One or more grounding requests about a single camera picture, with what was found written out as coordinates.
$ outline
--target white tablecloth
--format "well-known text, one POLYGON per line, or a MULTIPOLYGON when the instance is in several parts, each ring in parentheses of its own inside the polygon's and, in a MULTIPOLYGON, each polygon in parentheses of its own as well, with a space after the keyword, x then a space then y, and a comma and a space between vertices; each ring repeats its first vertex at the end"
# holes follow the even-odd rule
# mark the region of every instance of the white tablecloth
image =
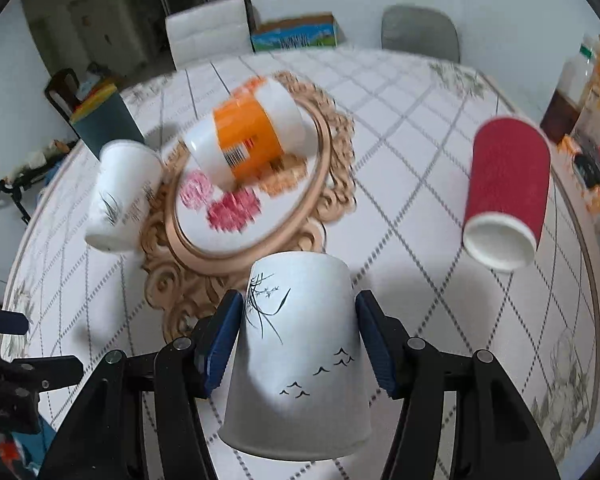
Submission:
MULTIPOLYGON (((587 256, 560 187, 552 181, 532 266, 496 274, 462 249, 461 221, 472 140, 481 121, 512 111, 474 70, 379 50, 295 50, 203 64, 125 92, 148 143, 172 144, 197 118, 254 74, 290 70, 324 88, 355 123, 356 210, 328 227, 326 252, 350 267, 356 290, 371 288, 385 312, 439 350, 490 349, 532 407, 554 457, 590 428, 598 403, 598 302, 587 256)), ((57 428, 107 351, 157 351, 162 313, 143 297, 141 255, 88 248, 84 223, 97 160, 79 145, 50 186, 14 263, 7 308, 32 320, 26 337, 0 342, 6 358, 74 354, 77 387, 41 394, 57 428)), ((199 409, 220 480, 379 478, 400 402, 379 390, 366 364, 373 435, 360 452, 311 464, 272 462, 231 450, 217 431, 228 376, 199 409)), ((152 396, 145 397, 152 479, 161 476, 152 396)), ((456 406, 446 394, 436 478, 448 477, 456 406)))

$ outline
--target gold mirror frame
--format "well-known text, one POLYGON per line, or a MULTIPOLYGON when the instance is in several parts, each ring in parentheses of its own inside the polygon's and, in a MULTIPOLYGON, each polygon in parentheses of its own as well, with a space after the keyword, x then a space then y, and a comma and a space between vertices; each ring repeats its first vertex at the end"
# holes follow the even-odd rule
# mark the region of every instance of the gold mirror frame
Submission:
POLYGON ((141 233, 142 268, 149 273, 144 294, 153 308, 164 311, 162 333, 167 342, 190 330, 190 318, 213 314, 227 290, 244 290, 257 259, 280 251, 323 252, 324 224, 356 207, 352 119, 338 112, 333 100, 312 83, 289 72, 274 78, 314 120, 318 158, 311 180, 293 211, 266 238, 236 253, 212 255, 194 247, 178 225, 175 200, 189 150, 181 142, 174 147, 141 233))

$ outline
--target screw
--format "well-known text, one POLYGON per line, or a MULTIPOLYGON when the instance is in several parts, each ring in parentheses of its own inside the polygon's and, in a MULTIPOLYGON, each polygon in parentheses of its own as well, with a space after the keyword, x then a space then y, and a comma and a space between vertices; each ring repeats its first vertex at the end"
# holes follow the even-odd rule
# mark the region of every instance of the screw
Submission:
POLYGON ((122 359, 122 352, 120 350, 112 350, 104 357, 104 360, 110 365, 117 363, 120 359, 122 359))
POLYGON ((419 337, 410 337, 407 346, 413 350, 422 350, 425 347, 424 339, 419 337))
POLYGON ((480 359, 483 363, 490 363, 493 361, 493 354, 488 350, 478 350, 475 356, 480 359))
POLYGON ((185 350, 191 346, 191 339, 188 337, 179 337, 173 342, 173 347, 176 350, 185 350))

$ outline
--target barcode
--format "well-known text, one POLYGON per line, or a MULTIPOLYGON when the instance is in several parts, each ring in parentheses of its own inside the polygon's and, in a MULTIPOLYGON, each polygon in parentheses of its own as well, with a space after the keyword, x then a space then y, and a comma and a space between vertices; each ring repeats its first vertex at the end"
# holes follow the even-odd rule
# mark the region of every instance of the barcode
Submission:
POLYGON ((230 147, 228 150, 222 152, 222 154, 230 168, 235 168, 238 164, 249 158, 249 150, 243 143, 230 147))

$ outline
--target yellow lid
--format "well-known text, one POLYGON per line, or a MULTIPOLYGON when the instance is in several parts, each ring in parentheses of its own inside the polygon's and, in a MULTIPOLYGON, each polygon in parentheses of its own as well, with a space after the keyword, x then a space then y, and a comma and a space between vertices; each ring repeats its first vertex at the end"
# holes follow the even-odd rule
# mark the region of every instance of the yellow lid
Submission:
POLYGON ((110 95, 116 92, 118 89, 113 83, 103 86, 93 95, 86 98, 80 106, 75 109, 75 112, 69 118, 70 124, 77 123, 80 119, 83 119, 91 112, 93 112, 98 106, 104 101, 109 99, 110 95))

